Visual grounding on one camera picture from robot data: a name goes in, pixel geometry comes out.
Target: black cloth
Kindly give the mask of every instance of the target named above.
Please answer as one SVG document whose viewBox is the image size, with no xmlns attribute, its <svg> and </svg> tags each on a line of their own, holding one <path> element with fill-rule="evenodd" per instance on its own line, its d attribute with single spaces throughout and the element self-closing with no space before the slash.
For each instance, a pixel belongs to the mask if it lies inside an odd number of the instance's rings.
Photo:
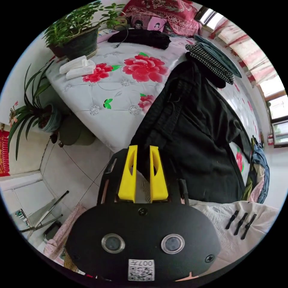
<svg viewBox="0 0 288 288">
<path fill-rule="evenodd" d="M 150 47 L 155 47 L 159 49 L 167 49 L 169 43 L 171 42 L 168 35 L 162 33 L 161 31 L 154 30 L 143 30 L 143 29 L 128 29 L 122 30 L 116 34 L 113 34 L 108 42 L 126 42 L 147 45 Z"/>
<path fill-rule="evenodd" d="M 147 180 L 149 146 L 158 146 L 177 162 L 190 199 L 231 203 L 245 190 L 231 142 L 250 163 L 252 147 L 240 119 L 197 65 L 185 61 L 168 77 L 131 145 L 138 145 L 137 169 Z"/>
<path fill-rule="evenodd" d="M 212 72 L 209 68 L 207 68 L 204 64 L 198 61 L 196 58 L 192 57 L 190 52 L 186 52 L 185 54 L 187 60 L 194 61 L 200 71 L 200 73 L 205 76 L 213 85 L 217 88 L 225 88 L 226 82 L 218 77 L 214 72 Z"/>
</svg>

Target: yellow plastic part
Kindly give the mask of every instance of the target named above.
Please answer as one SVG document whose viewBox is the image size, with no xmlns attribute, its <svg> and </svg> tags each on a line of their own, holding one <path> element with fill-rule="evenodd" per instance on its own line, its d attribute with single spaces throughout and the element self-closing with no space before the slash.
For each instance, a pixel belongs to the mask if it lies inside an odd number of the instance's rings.
<svg viewBox="0 0 288 288">
<path fill-rule="evenodd" d="M 168 190 L 158 147 L 150 146 L 150 201 L 161 201 L 168 198 Z"/>
<path fill-rule="evenodd" d="M 132 145 L 128 148 L 127 158 L 118 192 L 119 199 L 133 201 L 133 203 L 135 203 L 136 199 L 137 147 L 137 145 Z"/>
</svg>

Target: cable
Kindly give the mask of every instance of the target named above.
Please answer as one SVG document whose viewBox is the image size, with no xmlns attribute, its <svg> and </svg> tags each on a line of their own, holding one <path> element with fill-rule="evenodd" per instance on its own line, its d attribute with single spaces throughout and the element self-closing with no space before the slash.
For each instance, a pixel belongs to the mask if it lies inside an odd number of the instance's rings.
<svg viewBox="0 0 288 288">
<path fill-rule="evenodd" d="M 122 25 L 122 24 L 117 24 L 117 25 L 115 25 L 115 26 L 113 27 L 114 30 L 116 30 L 116 29 L 115 29 L 116 26 L 123 26 L 123 27 L 127 30 L 127 35 L 126 35 L 126 37 L 124 38 L 124 40 L 122 40 L 120 43 L 118 43 L 118 44 L 115 46 L 115 48 L 118 48 L 118 47 L 120 46 L 120 44 L 123 43 L 123 42 L 127 39 L 127 37 L 128 37 L 128 29 L 127 29 L 126 26 L 124 26 L 124 25 Z"/>
</svg>

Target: pink cloth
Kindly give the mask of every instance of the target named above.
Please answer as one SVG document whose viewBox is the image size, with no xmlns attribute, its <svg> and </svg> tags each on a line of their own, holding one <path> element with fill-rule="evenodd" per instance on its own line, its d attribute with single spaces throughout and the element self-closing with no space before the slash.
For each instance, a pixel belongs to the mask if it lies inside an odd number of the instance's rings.
<svg viewBox="0 0 288 288">
<path fill-rule="evenodd" d="M 123 12 L 125 17 L 140 14 L 167 19 L 174 33 L 181 36 L 193 36 L 201 30 L 194 20 L 197 9 L 188 0 L 130 0 Z"/>
<path fill-rule="evenodd" d="M 255 186 L 255 188 L 252 190 L 249 198 L 248 198 L 248 202 L 257 202 L 259 195 L 263 189 L 264 186 L 264 177 L 262 178 L 262 180 Z"/>
<path fill-rule="evenodd" d="M 63 251 L 63 246 L 66 243 L 67 237 L 72 229 L 73 224 L 77 220 L 77 218 L 83 214 L 87 209 L 82 206 L 80 203 L 75 207 L 74 211 L 68 216 L 63 225 L 56 232 L 53 239 L 50 239 L 43 251 L 43 254 L 50 258 L 51 260 L 55 260 L 57 256 Z"/>
<path fill-rule="evenodd" d="M 116 33 L 118 33 L 118 32 L 119 32 L 119 31 L 98 36 L 98 37 L 97 37 L 97 43 L 101 43 L 101 42 L 107 41 L 112 35 L 114 35 L 114 34 L 116 34 Z"/>
</svg>

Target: bed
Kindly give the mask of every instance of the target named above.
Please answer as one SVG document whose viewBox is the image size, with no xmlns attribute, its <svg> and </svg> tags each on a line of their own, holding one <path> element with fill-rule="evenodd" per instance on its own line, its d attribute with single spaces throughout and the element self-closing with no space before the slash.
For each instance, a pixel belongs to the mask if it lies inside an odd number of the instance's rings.
<svg viewBox="0 0 288 288">
<path fill-rule="evenodd" d="M 162 91 L 169 73 L 185 61 L 185 45 L 193 39 L 170 37 L 166 50 L 140 44 L 107 41 L 98 44 L 98 51 L 91 58 L 96 64 L 94 74 L 66 80 L 59 74 L 65 60 L 55 61 L 46 76 L 83 124 L 113 152 L 127 148 L 149 106 Z M 140 73 L 129 67 L 138 68 Z M 254 112 L 239 79 L 234 85 L 218 89 L 240 117 L 249 137 L 259 140 L 259 129 Z M 239 147 L 231 149 L 246 183 L 249 163 Z"/>
</svg>

